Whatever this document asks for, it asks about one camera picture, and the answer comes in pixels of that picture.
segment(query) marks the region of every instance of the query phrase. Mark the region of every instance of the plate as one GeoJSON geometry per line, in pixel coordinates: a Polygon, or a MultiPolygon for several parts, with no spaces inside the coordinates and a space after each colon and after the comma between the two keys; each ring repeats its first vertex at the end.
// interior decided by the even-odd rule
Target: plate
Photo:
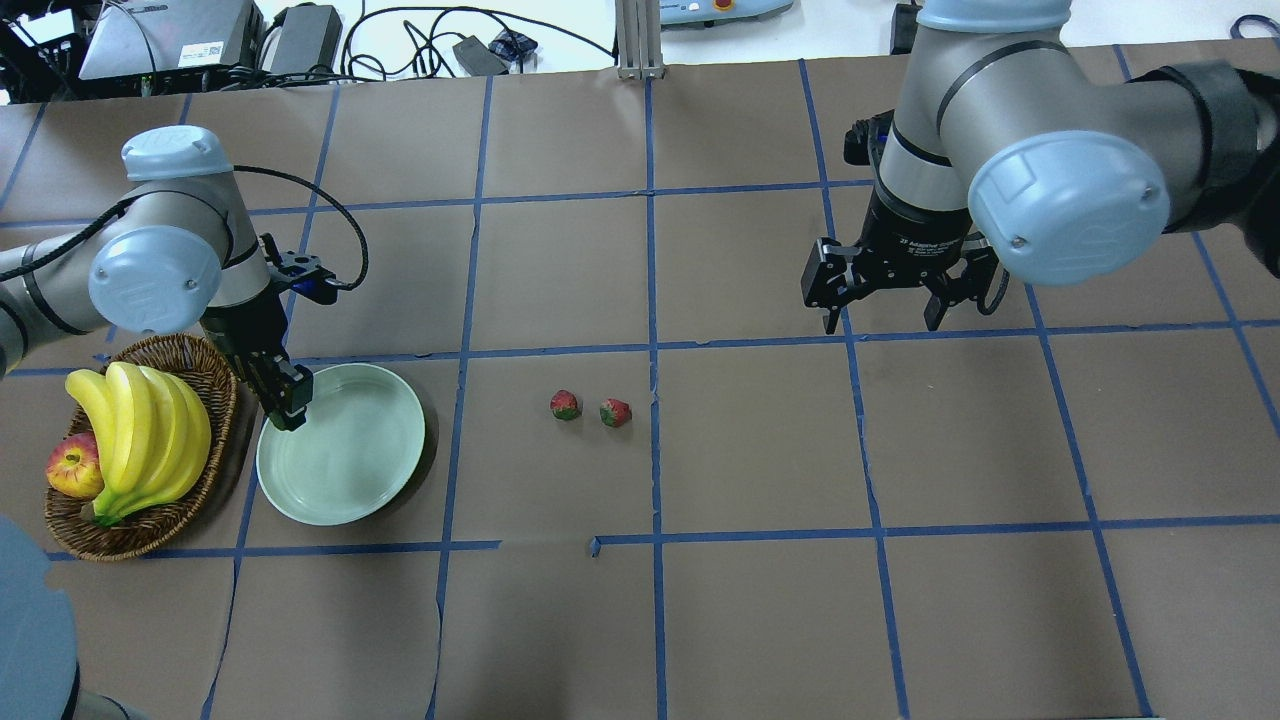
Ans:
{"type": "Polygon", "coordinates": [[[399,375],[362,363],[316,372],[311,397],[301,428],[262,428],[259,484],[300,523],[358,520],[396,497],[417,466],[426,442],[422,404],[399,375]]]}

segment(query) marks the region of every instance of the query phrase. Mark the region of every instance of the red apple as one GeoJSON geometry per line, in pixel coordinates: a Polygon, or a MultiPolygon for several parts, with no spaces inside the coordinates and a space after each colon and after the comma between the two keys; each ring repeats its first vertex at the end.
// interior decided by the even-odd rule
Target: red apple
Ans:
{"type": "Polygon", "coordinates": [[[45,465],[49,484],[63,495],[93,500],[102,492],[102,468],[93,433],[78,433],[58,443],[45,465]]]}

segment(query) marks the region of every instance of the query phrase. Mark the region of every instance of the cable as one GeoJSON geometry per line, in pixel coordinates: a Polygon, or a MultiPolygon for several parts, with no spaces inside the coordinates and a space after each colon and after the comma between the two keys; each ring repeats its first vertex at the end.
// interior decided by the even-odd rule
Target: cable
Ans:
{"type": "MultiPolygon", "coordinates": [[[[99,10],[97,10],[97,22],[99,23],[102,22],[102,13],[106,12],[108,6],[115,8],[116,10],[124,13],[125,15],[129,17],[131,20],[133,20],[133,24],[138,26],[138,32],[142,35],[142,44],[147,46],[147,59],[151,60],[151,83],[148,86],[146,86],[146,88],[145,88],[146,92],[142,94],[143,96],[147,96],[147,95],[151,94],[150,92],[150,87],[154,86],[159,81],[159,77],[160,77],[160,69],[156,67],[156,55],[151,50],[151,38],[147,37],[147,28],[142,27],[142,23],[138,20],[138,18],[133,17],[133,13],[131,13],[128,10],[128,8],[125,8],[124,5],[122,5],[120,0],[102,0],[102,6],[99,8],[99,10]]],[[[96,24],[93,26],[93,31],[97,32],[97,26],[96,24]]]]}
{"type": "Polygon", "coordinates": [[[36,270],[44,268],[45,265],[52,263],[54,260],[61,258],[63,255],[67,255],[72,250],[76,250],[76,247],[78,247],[82,242],[84,242],[86,240],[93,237],[95,234],[97,234],[97,231],[100,231],[104,227],[106,227],[106,223],[110,223],[113,219],[123,215],[124,214],[124,209],[128,208],[132,204],[133,204],[133,199],[132,197],[125,197],[123,200],[118,200],[115,202],[115,205],[111,205],[111,208],[108,209],[106,213],[102,213],[101,215],[99,215],[97,219],[95,219],[92,223],[90,223],[88,225],[86,225],[84,229],[82,229],[81,232],[73,234],[67,242],[64,242],[64,243],[59,245],[58,247],[55,247],[49,255],[44,255],[38,260],[32,260],[31,263],[27,263],[26,265],[18,265],[17,268],[12,268],[9,270],[5,270],[5,272],[0,273],[0,283],[3,283],[5,281],[12,281],[13,278],[17,278],[18,275],[26,275],[26,274],[35,273],[36,270]]]}
{"type": "Polygon", "coordinates": [[[1005,299],[1005,291],[1009,290],[1009,270],[1004,270],[1004,275],[1000,277],[1000,287],[996,288],[996,296],[991,299],[991,305],[987,304],[986,297],[978,299],[978,313],[982,315],[993,315],[1000,307],[1000,302],[1005,299]]]}
{"type": "Polygon", "coordinates": [[[334,81],[352,81],[352,82],[367,82],[369,78],[348,76],[334,72],[316,72],[316,68],[325,68],[325,70],[332,70],[328,65],[312,65],[310,70],[305,73],[280,73],[273,74],[265,70],[259,70],[255,68],[247,68],[244,65],[236,65],[227,70],[227,77],[236,81],[230,85],[218,88],[219,92],[232,91],[232,90],[257,90],[262,87],[298,87],[303,85],[321,85],[334,81]]]}
{"type": "Polygon", "coordinates": [[[329,205],[333,205],[333,209],[337,210],[339,214],[342,214],[342,217],[346,218],[348,223],[351,223],[352,229],[356,231],[356,241],[360,242],[360,274],[357,274],[356,279],[351,281],[349,283],[330,281],[329,284],[332,284],[338,290],[356,290],[357,287],[360,287],[360,283],[365,282],[365,277],[369,274],[369,240],[365,238],[365,231],[360,228],[360,223],[356,222],[356,218],[351,215],[351,213],[342,202],[338,202],[332,195],[321,190],[320,186],[315,184],[311,181],[302,179],[298,176],[291,176],[289,173],[282,173],[280,170],[273,170],[270,168],[259,168],[255,165],[236,165],[234,169],[238,173],[257,173],[260,176],[271,176],[273,178],[280,178],[298,183],[302,187],[311,190],[311,192],[315,192],[320,197],[324,197],[325,202],[328,202],[329,205]]]}
{"type": "Polygon", "coordinates": [[[18,31],[20,31],[23,35],[27,36],[27,40],[31,41],[31,49],[35,50],[36,54],[40,55],[40,58],[45,61],[45,64],[49,65],[49,69],[52,70],[54,74],[58,76],[58,79],[61,81],[63,87],[67,88],[67,94],[70,95],[72,100],[79,100],[79,96],[76,95],[74,90],[72,90],[70,81],[67,79],[67,73],[63,72],[63,69],[58,65],[58,63],[50,60],[50,58],[49,58],[49,50],[46,47],[44,47],[40,44],[40,41],[36,40],[31,35],[31,32],[28,32],[27,28],[22,23],[19,23],[19,22],[9,23],[9,27],[10,28],[18,28],[18,31]]]}
{"type": "Polygon", "coordinates": [[[488,15],[488,17],[493,18],[494,20],[499,22],[499,24],[502,23],[502,20],[499,18],[508,18],[508,19],[512,19],[512,20],[526,22],[526,23],[535,24],[535,26],[539,26],[539,27],[545,27],[545,28],[549,28],[549,29],[554,29],[556,32],[567,35],[567,36],[570,36],[570,37],[572,37],[575,40],[580,40],[580,41],[590,45],[591,47],[595,47],[600,53],[604,53],[605,55],[608,55],[613,60],[617,60],[617,58],[618,58],[617,50],[612,50],[611,51],[609,49],[607,49],[603,45],[595,42],[594,40],[584,37],[584,36],[581,36],[581,35],[579,35],[579,33],[576,33],[573,31],[564,29],[564,28],[562,28],[559,26],[556,26],[556,24],[552,24],[552,23],[548,23],[548,22],[535,20],[532,18],[526,18],[524,15],[517,15],[515,13],[506,13],[506,12],[502,12],[502,10],[486,10],[484,8],[474,8],[474,6],[470,6],[470,5],[456,5],[456,6],[410,6],[410,5],[398,5],[398,6],[394,6],[394,8],[383,8],[383,9],[379,9],[379,10],[374,10],[372,13],[365,13],[365,14],[362,14],[360,17],[360,19],[357,19],[351,26],[351,31],[347,33],[347,38],[343,41],[343,45],[342,45],[342,54],[339,55],[339,58],[340,58],[339,69],[342,72],[344,72],[344,73],[351,73],[352,72],[351,65],[352,65],[355,58],[366,56],[366,55],[352,55],[352,51],[351,51],[351,42],[352,42],[352,38],[356,35],[356,29],[358,29],[360,26],[365,20],[376,18],[378,15],[387,14],[387,13],[408,13],[408,12],[434,12],[434,13],[442,13],[442,14],[451,13],[451,12],[467,12],[467,13],[480,13],[483,15],[488,15]]]}
{"type": "Polygon", "coordinates": [[[262,68],[262,63],[266,61],[266,51],[270,47],[271,36],[278,29],[280,29],[280,26],[273,24],[271,27],[266,28],[266,33],[262,35],[262,45],[257,49],[257,67],[260,69],[265,69],[265,68],[262,68]]]}
{"type": "Polygon", "coordinates": [[[1240,15],[1231,26],[1231,37],[1235,40],[1244,40],[1244,35],[1240,32],[1240,26],[1244,23],[1258,23],[1271,31],[1272,37],[1280,37],[1280,23],[1266,15],[1240,15]]]}

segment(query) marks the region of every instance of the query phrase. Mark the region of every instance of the bunch of bananas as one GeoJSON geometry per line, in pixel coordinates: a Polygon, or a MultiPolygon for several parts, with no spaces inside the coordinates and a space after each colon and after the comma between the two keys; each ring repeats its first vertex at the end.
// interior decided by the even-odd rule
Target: bunch of bananas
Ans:
{"type": "Polygon", "coordinates": [[[105,375],[74,370],[67,375],[67,392],[84,409],[97,437],[105,486],[93,498],[99,525],[173,502],[200,479],[212,437],[209,413],[180,378],[115,361],[105,375]]]}

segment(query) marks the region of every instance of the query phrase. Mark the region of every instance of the metal post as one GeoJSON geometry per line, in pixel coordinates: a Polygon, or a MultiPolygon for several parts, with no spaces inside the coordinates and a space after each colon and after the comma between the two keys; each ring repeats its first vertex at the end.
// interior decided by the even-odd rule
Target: metal post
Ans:
{"type": "Polygon", "coordinates": [[[616,0],[616,6],[618,77],[637,79],[666,74],[658,0],[616,0]]]}

